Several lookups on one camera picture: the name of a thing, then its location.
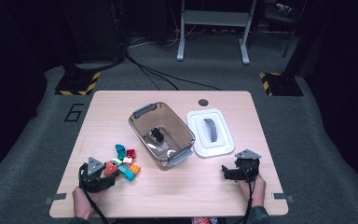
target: toy block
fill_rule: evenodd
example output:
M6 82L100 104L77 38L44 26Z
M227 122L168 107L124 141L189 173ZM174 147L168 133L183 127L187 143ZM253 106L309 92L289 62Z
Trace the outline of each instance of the toy block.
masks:
M116 151L117 151L117 152L119 152L119 151L125 151L125 150L126 150L126 148L124 148L124 146L121 145L121 144L116 144L116 145L115 145L115 148L116 148Z
M127 149L127 157L135 159L135 149Z
M131 170L134 174L138 175L139 172L141 171L141 167L138 166L138 165L133 164L133 165L130 166L130 170Z
M125 157L126 157L126 152L125 152L125 151L119 151L119 152L117 153L117 158L118 158L119 160L123 161Z
M116 151L117 151L117 158L121 161L124 160L124 157L126 157L127 153L126 153L126 148L124 148L123 145L120 144L116 144L115 145Z
M132 181L135 179L135 174L129 169L129 167L127 165L120 165L118 167L118 170L123 173L124 177L126 177L126 179Z
M132 163L132 158L129 157L124 157L123 162L127 165L131 165Z
M112 175L116 170L118 169L118 166L113 164L111 161L108 161L106 163L106 167L103 170L103 173L105 176L110 176Z
M123 164L123 161L119 160L118 158L113 158L110 161L118 166Z

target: black equipment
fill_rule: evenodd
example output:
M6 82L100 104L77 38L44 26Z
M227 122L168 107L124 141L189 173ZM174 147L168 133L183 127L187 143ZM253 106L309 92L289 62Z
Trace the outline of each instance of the black equipment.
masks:
M89 163L84 163L79 170L79 187L86 192L96 193L109 189L116 183L116 177L120 171L116 170L112 175L101 177L106 164L89 157Z
M253 151L246 149L235 155L237 159L234 161L238 169L228 170L222 165L225 179L229 180L245 180L247 183L255 181L258 176L258 166L261 156Z

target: yellow black hazard tape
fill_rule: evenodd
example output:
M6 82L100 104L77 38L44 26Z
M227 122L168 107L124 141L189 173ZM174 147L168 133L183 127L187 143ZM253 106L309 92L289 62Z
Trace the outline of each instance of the yellow black hazard tape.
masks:
M304 96L294 77L280 73L260 73L260 77L268 96Z
M86 90L83 91L55 91L56 95L90 95L92 90L94 90L97 80L100 77L101 73L97 73L92 77L91 83Z
M264 91L266 95L272 95L271 87L267 81L267 75L280 76L280 73L260 73L261 81L263 83Z

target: wooden table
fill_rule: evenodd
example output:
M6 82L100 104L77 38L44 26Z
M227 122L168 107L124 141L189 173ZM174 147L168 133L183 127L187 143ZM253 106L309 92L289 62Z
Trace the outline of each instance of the wooden table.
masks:
M208 100L207 106L199 105ZM225 156L201 159L195 153L169 171L160 171L129 124L136 109L155 102L166 103L186 123L190 111L217 108L226 119L235 150ZM243 216L246 201L237 183L225 180L221 165L234 169L235 154L251 149L262 156L260 174L267 181L265 207L272 216L288 212L252 96L247 91L97 91L76 140L54 201L52 217L72 217L72 190L78 185L79 167L89 157L109 161L117 156L115 144L136 150L141 172L130 182L121 175L99 201L106 217L233 217Z

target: black cable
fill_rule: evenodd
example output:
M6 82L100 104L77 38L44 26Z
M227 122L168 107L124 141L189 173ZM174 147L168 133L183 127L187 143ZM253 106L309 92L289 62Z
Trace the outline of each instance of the black cable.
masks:
M155 85L155 87L161 91L158 87L158 85L152 80L152 78L150 77L150 75L148 75L142 68L141 68L141 71L149 78L149 80Z
M83 186L83 181L81 179L81 172L85 170L86 167L86 163L84 163L82 166L80 166L79 169L79 174L78 174L78 178L79 178L79 183L80 183L80 187L81 189L83 189L84 194L86 195L87 200L89 201L89 204L91 205L91 207L94 209L94 211L100 216L100 218L103 220L104 224L109 224L109 221L106 219L106 217L103 215L103 212L101 212L100 208L97 206L97 204L91 199L91 197L89 196L88 190L84 188Z
M253 192L255 190L255 181L254 181L254 187L252 188L251 182L249 181L249 176L248 173L246 172L246 170L243 168L243 166L241 166L241 169L243 170L243 172L245 173L246 176L246 182L248 183L249 186L249 200L248 200L248 205L246 207L246 213L245 216L243 216L240 220L238 220L235 224L239 224L239 223L243 223L246 224L246 222L248 221L250 212L251 212L251 208L252 208L252 196L253 196Z
M159 72L155 69L152 69L150 67L147 67L145 65L142 65L140 63L137 63L131 56L130 54L127 52L126 53L126 58L128 60L130 60L130 62L136 64L138 67L140 67L141 69L144 69L146 70L147 72L155 75L155 76L158 76L158 77L161 77L163 78L165 81L169 82L171 85L173 85L178 91L179 89L172 83L170 82L166 77L171 77L171 78L174 78L174 79L177 79L177 80L180 80L180 81L184 81L184 82L188 82L188 83L192 83L192 84L197 84L197 85L201 85L201 86L205 86L205 87L209 87L209 88L212 88L212 89L215 89L217 91L221 91L220 89L214 87L214 86L210 86L210 85L206 85L206 84L202 84L202 83L199 83L199 82L196 82L196 81L190 81L190 80L187 80L187 79L183 79L183 78L179 78L179 77L174 77L174 76L171 76L171 75L168 75L168 74L165 74L165 73L162 73L162 72Z
M151 73L151 74L153 74L154 76L160 77L161 80L170 83L177 91L179 91L179 88L178 88L175 84L173 84L171 81L169 81L166 77L163 77L163 76L161 76L161 75L159 75L159 74L156 74L155 72L149 71L150 68L148 68L148 67L146 67L146 66L144 66L144 65L142 65L142 64L137 63L135 60L133 60L133 58L132 58L129 54L126 54L126 57L130 60L130 62L136 64L136 65L141 69L141 71L142 71L145 75L147 75L149 78L150 78L150 75L148 75L148 74L146 73L146 71L149 72L149 73Z

